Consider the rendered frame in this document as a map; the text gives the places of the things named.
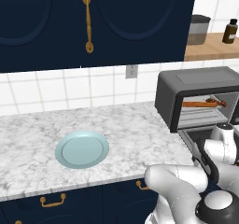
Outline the dark grey toaster oven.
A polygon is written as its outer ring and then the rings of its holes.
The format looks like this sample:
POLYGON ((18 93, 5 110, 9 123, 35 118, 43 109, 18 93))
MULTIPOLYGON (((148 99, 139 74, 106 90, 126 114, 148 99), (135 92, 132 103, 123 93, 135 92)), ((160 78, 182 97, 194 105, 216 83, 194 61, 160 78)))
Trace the dark grey toaster oven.
POLYGON ((227 66, 162 71, 158 76, 155 107, 171 133, 208 127, 221 122, 239 125, 239 74, 227 66), (227 106, 217 108, 227 119, 180 125, 183 102, 205 102, 214 98, 227 106))

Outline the orange baguette bread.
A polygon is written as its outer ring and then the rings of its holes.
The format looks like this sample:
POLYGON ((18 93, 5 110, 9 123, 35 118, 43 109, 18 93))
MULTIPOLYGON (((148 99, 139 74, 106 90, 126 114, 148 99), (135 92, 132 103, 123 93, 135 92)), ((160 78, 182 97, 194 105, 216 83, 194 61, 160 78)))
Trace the orange baguette bread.
POLYGON ((208 102, 183 102, 184 107, 217 107, 218 103, 208 103, 208 102))

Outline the toaster oven glass door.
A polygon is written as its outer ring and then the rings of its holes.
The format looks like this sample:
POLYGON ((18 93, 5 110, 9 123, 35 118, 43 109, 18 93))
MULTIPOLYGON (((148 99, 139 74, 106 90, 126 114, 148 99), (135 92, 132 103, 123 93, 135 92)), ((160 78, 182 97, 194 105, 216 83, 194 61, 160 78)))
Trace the toaster oven glass door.
MULTIPOLYGON (((180 135, 183 142, 186 144, 190 152, 192 152, 192 145, 196 143, 200 138, 203 140, 209 139, 211 136, 211 133, 213 131, 214 126, 208 126, 208 127, 196 127, 196 128, 189 128, 189 129, 183 129, 178 131, 178 134, 180 135)), ((235 125, 233 127, 233 138, 234 141, 239 148, 239 126, 235 125)))

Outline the navy cupboard door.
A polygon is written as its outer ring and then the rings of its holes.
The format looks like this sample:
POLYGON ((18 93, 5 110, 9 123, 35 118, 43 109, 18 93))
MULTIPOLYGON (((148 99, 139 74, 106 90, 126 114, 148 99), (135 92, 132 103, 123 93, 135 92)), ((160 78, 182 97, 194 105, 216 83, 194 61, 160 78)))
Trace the navy cupboard door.
POLYGON ((80 0, 0 0, 0 73, 80 66, 80 0))
POLYGON ((84 67, 184 60, 194 0, 91 0, 84 67))

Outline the red green kebab skewer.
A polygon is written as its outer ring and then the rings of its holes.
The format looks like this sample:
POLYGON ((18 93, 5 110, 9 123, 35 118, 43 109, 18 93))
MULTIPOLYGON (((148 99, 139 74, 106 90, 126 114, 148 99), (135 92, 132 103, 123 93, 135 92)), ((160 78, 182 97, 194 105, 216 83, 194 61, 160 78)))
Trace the red green kebab skewer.
POLYGON ((227 104, 224 101, 219 101, 217 99, 214 98, 208 98, 205 100, 207 103, 216 103, 218 106, 222 106, 222 107, 226 107, 227 104))

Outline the light blue plate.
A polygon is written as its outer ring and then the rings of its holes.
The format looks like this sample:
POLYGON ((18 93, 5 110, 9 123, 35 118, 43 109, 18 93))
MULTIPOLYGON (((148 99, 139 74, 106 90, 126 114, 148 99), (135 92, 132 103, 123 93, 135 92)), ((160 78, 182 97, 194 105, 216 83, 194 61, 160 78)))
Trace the light blue plate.
POLYGON ((56 160, 71 169, 86 169, 99 164, 109 151, 106 138, 93 131, 73 132, 55 148, 56 160))

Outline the navy drawer front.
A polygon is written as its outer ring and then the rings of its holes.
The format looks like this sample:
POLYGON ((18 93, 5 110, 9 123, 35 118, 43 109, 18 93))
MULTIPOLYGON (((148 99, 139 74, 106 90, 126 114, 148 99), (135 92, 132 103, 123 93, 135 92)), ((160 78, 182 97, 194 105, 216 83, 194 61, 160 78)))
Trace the navy drawer front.
POLYGON ((90 187, 0 203, 8 224, 104 224, 102 188, 90 187))
POLYGON ((141 190, 137 180, 103 185, 104 224, 145 224, 154 210, 158 193, 141 190))

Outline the grey canister with dark lid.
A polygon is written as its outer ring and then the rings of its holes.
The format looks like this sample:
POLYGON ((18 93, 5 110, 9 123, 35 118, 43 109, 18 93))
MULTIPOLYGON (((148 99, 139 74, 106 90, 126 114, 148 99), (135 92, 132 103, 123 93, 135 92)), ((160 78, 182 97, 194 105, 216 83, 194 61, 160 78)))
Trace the grey canister with dark lid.
POLYGON ((187 45, 202 45, 206 39, 210 17, 193 14, 191 16, 190 30, 187 45))

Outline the brown bottle with black cap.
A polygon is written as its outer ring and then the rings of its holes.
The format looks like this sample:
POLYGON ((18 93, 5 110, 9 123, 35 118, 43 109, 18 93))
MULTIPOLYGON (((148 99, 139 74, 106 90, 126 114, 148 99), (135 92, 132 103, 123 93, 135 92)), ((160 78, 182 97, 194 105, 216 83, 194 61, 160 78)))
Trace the brown bottle with black cap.
POLYGON ((230 23, 226 26, 222 42, 225 44, 232 44, 238 29, 237 19, 231 19, 230 23))

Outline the grey wall outlet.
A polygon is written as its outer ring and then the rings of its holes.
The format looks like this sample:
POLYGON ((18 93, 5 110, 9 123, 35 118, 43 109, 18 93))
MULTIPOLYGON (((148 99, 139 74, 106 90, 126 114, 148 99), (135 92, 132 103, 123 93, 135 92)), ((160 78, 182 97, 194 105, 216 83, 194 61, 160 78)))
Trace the grey wall outlet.
POLYGON ((126 77, 127 78, 137 78, 138 75, 138 65, 127 65, 126 66, 126 77))

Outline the wooden wall shelf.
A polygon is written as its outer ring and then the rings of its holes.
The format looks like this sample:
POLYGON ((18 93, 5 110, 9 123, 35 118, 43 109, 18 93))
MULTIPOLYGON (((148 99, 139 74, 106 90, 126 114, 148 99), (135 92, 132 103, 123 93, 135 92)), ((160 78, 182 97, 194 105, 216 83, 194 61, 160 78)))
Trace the wooden wall shelf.
POLYGON ((185 49, 185 62, 239 58, 239 37, 232 44, 222 42, 223 33, 210 33, 202 45, 189 45, 185 49))

